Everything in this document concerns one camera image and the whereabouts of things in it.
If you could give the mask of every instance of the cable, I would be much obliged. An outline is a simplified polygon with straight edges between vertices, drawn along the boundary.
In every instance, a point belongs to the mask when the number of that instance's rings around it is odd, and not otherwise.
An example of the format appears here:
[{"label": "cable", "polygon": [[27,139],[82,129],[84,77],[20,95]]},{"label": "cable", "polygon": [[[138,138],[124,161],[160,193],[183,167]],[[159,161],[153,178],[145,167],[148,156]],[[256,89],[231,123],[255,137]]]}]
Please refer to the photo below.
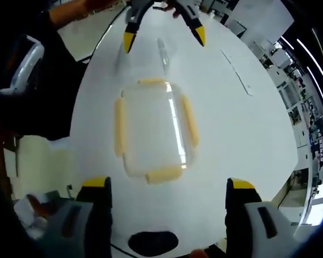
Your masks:
[{"label": "cable", "polygon": [[138,257],[136,257],[136,256],[134,256],[134,255],[132,255],[130,253],[127,253],[126,251],[118,248],[117,246],[114,246],[113,244],[111,244],[111,246],[114,247],[116,250],[120,251],[121,253],[125,254],[125,255],[128,255],[128,256],[133,257],[133,258],[138,258]]}]

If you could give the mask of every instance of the round white table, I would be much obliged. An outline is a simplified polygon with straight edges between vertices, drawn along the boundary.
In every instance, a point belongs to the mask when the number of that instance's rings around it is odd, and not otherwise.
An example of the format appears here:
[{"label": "round white table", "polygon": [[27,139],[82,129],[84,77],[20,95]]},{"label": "round white table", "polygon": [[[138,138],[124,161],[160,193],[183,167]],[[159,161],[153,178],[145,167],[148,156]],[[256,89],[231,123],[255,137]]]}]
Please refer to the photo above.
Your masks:
[{"label": "round white table", "polygon": [[[129,237],[170,231],[178,246],[159,257],[177,257],[225,237],[224,201],[229,177],[249,181],[271,200],[297,164],[293,130],[267,71],[247,46],[216,20],[200,13],[201,47],[182,18],[150,9],[131,52],[122,50],[125,12],[97,45],[75,102],[70,143],[78,179],[110,176],[111,241],[133,255]],[[168,69],[154,69],[162,39]],[[164,76],[191,102],[199,131],[196,161],[178,180],[149,185],[129,177],[114,152],[114,102],[127,85]]]}]

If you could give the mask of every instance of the floor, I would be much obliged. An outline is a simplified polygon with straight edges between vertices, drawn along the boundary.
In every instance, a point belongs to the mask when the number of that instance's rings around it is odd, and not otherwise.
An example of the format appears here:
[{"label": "floor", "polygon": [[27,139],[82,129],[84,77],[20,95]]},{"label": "floor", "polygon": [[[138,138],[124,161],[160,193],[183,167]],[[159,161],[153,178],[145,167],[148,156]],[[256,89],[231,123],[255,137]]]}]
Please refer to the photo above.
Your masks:
[{"label": "floor", "polygon": [[[76,60],[93,52],[112,19],[121,11],[123,4],[75,21],[59,30],[59,33]],[[68,197],[67,185],[71,184],[72,196],[76,196],[80,185],[74,178],[74,158],[68,149],[67,139],[49,142],[44,138],[29,136],[20,140],[17,155],[6,152],[6,167],[13,186],[13,198],[20,199],[26,194],[58,190]],[[285,195],[283,187],[272,201],[276,206]],[[226,250],[226,240],[218,242]]]}]

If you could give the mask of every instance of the clear plastic lid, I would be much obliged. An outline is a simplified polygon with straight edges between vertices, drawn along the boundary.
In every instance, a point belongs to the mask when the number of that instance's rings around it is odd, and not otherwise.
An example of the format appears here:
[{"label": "clear plastic lid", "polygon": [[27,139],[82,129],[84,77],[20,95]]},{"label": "clear plastic lid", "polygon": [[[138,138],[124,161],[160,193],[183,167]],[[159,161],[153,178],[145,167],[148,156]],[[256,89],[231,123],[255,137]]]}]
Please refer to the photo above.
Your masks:
[{"label": "clear plastic lid", "polygon": [[193,163],[198,132],[190,103],[175,84],[152,79],[125,88],[115,119],[115,151],[129,176],[160,183]]}]

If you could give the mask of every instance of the desk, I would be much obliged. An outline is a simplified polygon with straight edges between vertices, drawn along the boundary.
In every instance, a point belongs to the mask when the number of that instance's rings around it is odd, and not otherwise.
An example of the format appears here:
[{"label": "desk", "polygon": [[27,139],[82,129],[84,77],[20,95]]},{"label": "desk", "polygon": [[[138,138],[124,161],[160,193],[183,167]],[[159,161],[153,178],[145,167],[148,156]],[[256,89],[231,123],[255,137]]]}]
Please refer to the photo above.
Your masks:
[{"label": "desk", "polygon": [[[126,55],[122,13],[97,45],[75,102],[70,144],[79,182],[111,177],[111,241],[133,255],[127,241],[141,231],[177,236],[177,248],[159,257],[216,243],[226,235],[227,178],[245,179],[263,200],[271,200],[297,164],[292,126],[267,71],[227,28],[215,20],[209,23],[206,14],[200,13],[200,19],[206,25],[204,48],[181,18],[150,9]],[[166,76],[155,69],[155,53],[150,52],[157,38],[169,57]],[[148,77],[165,77],[180,86],[191,102],[200,138],[192,166],[180,179],[160,185],[128,177],[114,152],[114,102],[127,85]],[[253,96],[242,82],[251,86]]]}]

